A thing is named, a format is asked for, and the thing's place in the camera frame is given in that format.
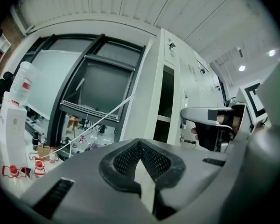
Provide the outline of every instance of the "black window frame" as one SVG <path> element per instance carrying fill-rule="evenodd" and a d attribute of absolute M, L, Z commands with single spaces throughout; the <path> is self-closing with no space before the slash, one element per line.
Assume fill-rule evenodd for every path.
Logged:
<path fill-rule="evenodd" d="M 113 37 L 108 37 L 105 36 L 104 34 L 100 35 L 93 35 L 93 34 L 61 34 L 61 35 L 55 35 L 53 34 L 52 36 L 48 37 L 40 37 L 36 40 L 36 42 L 31 46 L 31 48 L 28 50 L 28 52 L 24 55 L 22 58 L 22 61 L 25 61 L 27 57 L 31 57 L 30 62 L 33 62 L 33 60 L 36 58 L 38 53 L 41 50 L 48 50 L 56 40 L 60 39 L 80 39 L 80 40 L 91 40 L 91 44 L 82 52 L 82 54 L 79 56 L 79 58 L 76 60 L 75 64 L 69 71 L 68 75 L 64 79 L 59 92 L 56 96 L 56 99 L 54 101 L 54 105 L 52 108 L 51 116 L 49 119 L 49 127 L 48 127 L 48 133 L 47 133 L 47 145 L 54 147 L 60 144 L 61 140 L 61 135 L 63 131 L 63 123 L 66 114 L 71 114 L 83 119 L 90 119 L 93 122 L 99 121 L 103 116 L 105 116 L 104 113 L 93 113 L 89 114 L 88 111 L 84 111 L 80 109 L 79 107 L 77 108 L 78 105 L 65 105 L 63 102 L 64 95 L 66 94 L 66 91 L 69 87 L 69 84 L 71 83 L 73 77 L 75 76 L 76 72 L 78 71 L 79 67 L 83 64 L 83 62 L 87 62 L 87 60 L 95 60 L 99 62 L 106 63 L 108 65 L 115 65 L 118 67 L 121 67 L 123 69 L 129 70 L 131 72 L 125 94 L 123 97 L 123 100 L 125 100 L 127 97 L 129 97 L 132 94 L 132 90 L 135 84 L 135 80 L 139 71 L 139 66 L 141 63 L 141 60 L 143 58 L 143 54 L 145 51 L 145 46 L 139 46 L 127 41 L 123 41 L 121 39 L 113 38 Z M 128 49 L 134 49 L 139 52 L 140 56 L 137 61 L 137 64 L 135 67 L 132 65 L 126 64 L 124 62 L 119 62 L 107 57 L 103 56 L 97 56 L 97 52 L 103 47 L 105 43 L 114 43 L 120 46 L 127 47 Z M 14 76 L 16 75 L 20 64 L 18 65 Z M 116 128 L 116 134 L 115 134 L 115 139 L 114 141 L 119 141 L 122 127 L 124 120 L 126 118 L 126 112 L 127 112 L 127 107 L 128 103 L 122 106 L 119 109 L 119 113 L 117 115 L 117 118 L 106 118 L 104 119 L 101 124 L 107 125 L 107 126 L 112 126 Z M 25 129 L 32 134 L 34 129 L 31 127 L 28 123 L 25 125 Z"/>

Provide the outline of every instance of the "black chair backrest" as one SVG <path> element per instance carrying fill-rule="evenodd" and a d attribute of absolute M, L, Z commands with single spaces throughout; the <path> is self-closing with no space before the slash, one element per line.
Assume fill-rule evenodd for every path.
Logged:
<path fill-rule="evenodd" d="M 5 72 L 3 75 L 4 79 L 0 79 L 0 99 L 3 98 L 4 92 L 9 91 L 12 84 L 12 77 L 12 73 Z"/>

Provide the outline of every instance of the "white bottle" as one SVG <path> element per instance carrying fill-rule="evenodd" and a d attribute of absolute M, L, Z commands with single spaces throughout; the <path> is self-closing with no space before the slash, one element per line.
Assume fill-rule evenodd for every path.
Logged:
<path fill-rule="evenodd" d="M 54 147 L 51 147 L 50 148 L 50 151 L 49 151 L 49 160 L 50 160 L 50 163 L 55 163 L 55 153 L 54 152 Z"/>
<path fill-rule="evenodd" d="M 18 198 L 32 185 L 27 173 L 22 172 L 21 168 L 17 169 L 15 165 L 3 166 L 2 174 L 6 179 L 4 186 Z"/>
<path fill-rule="evenodd" d="M 37 179 L 43 177 L 46 174 L 44 167 L 44 160 L 36 160 L 35 168 L 31 170 L 30 177 L 32 177 L 32 182 L 35 182 Z"/>
<path fill-rule="evenodd" d="M 18 105 L 25 105 L 27 103 L 29 91 L 36 74 L 36 68 L 31 63 L 21 63 L 13 84 L 10 87 L 10 95 L 13 103 Z"/>
<path fill-rule="evenodd" d="M 46 143 L 45 133 L 42 133 L 42 136 L 41 136 L 41 147 L 44 147 L 45 143 Z"/>

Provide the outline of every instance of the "white fabric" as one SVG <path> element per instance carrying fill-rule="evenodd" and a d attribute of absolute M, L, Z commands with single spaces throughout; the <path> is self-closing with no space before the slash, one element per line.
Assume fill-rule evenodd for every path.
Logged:
<path fill-rule="evenodd" d="M 81 52 L 40 51 L 32 62 L 37 77 L 31 85 L 28 107 L 49 119 L 60 86 L 80 55 Z"/>

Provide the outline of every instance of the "white ceiling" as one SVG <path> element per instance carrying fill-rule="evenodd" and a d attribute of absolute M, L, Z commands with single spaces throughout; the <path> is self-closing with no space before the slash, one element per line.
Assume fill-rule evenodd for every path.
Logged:
<path fill-rule="evenodd" d="M 278 30 L 257 0 L 19 0 L 18 7 L 34 30 L 61 17 L 70 21 L 75 14 L 87 14 L 89 19 L 106 14 L 122 23 L 130 19 L 139 26 L 164 28 L 207 62 L 227 56 L 225 66 L 233 81 L 242 76 L 233 67 L 280 46 Z M 242 49 L 243 58 L 232 52 L 236 47 Z"/>

